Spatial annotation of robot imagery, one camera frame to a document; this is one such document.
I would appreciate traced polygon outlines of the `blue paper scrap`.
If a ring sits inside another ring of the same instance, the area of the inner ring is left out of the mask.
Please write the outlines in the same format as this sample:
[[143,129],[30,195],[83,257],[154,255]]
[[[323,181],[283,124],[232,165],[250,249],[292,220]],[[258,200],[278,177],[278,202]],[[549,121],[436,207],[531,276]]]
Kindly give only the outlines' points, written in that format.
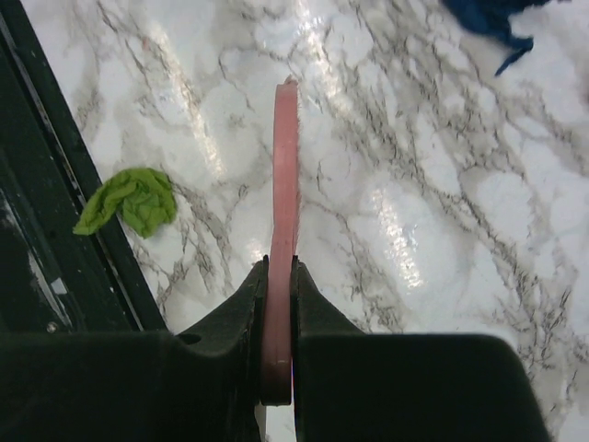
[[530,7],[542,7],[549,0],[443,0],[444,7],[467,31],[492,38],[512,53],[496,70],[500,76],[534,47],[532,37],[518,37],[512,32],[510,17]]

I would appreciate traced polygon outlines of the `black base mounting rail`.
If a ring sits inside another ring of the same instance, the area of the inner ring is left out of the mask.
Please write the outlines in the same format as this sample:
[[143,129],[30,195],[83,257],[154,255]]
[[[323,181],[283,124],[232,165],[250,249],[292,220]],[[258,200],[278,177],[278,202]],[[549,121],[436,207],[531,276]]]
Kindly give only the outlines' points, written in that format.
[[74,231],[100,184],[24,6],[1,5],[1,329],[162,331],[118,221]]

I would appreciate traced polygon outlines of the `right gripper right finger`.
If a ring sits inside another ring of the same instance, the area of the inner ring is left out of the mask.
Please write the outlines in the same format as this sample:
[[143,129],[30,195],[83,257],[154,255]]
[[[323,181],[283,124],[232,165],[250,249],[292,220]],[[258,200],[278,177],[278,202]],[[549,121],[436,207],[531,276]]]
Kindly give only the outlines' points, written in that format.
[[300,441],[547,441],[523,365],[479,333],[359,330],[291,273],[294,421]]

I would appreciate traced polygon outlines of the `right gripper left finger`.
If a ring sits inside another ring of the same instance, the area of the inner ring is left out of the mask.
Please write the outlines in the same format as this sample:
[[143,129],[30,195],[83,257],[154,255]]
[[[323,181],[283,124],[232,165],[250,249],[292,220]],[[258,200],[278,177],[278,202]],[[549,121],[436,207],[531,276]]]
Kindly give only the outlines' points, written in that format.
[[258,441],[268,263],[180,334],[3,333],[5,441]]

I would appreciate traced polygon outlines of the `pink hand brush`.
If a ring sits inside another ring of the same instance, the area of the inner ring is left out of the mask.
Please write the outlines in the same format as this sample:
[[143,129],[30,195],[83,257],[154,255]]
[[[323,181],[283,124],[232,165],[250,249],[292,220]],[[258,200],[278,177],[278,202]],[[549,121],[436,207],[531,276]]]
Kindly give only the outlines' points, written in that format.
[[263,318],[260,400],[291,402],[290,279],[299,228],[298,83],[287,77],[275,89],[272,145],[272,237]]

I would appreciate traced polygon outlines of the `green paper scrap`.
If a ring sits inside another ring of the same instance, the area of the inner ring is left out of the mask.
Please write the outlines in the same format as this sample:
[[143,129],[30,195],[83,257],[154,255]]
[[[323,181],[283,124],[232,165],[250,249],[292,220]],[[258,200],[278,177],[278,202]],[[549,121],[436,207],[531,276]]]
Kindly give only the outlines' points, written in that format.
[[177,215],[172,182],[151,168],[124,169],[105,181],[87,201],[73,233],[90,236],[115,215],[141,238],[152,237]]

